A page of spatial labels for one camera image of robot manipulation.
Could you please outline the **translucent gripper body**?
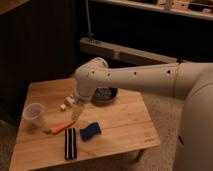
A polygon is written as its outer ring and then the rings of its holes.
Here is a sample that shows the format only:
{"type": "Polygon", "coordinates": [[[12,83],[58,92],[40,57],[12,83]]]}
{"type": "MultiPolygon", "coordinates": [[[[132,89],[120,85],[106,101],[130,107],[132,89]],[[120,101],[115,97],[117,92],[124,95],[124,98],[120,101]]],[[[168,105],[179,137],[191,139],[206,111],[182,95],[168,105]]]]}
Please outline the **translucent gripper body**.
{"type": "Polygon", "coordinates": [[[72,120],[77,121],[80,117],[80,115],[83,113],[83,110],[85,108],[85,101],[82,100],[77,100],[77,99],[72,99],[72,120]]]}

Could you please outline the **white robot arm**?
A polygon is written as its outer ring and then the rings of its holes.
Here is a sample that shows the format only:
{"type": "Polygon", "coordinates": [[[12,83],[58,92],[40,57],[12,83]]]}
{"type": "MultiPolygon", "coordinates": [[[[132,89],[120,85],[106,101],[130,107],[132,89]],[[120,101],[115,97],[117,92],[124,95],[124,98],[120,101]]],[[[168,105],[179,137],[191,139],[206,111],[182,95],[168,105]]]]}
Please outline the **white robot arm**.
{"type": "Polygon", "coordinates": [[[96,57],[78,67],[74,99],[91,100],[99,87],[149,92],[184,102],[173,171],[213,171],[213,63],[109,68],[96,57]]]}

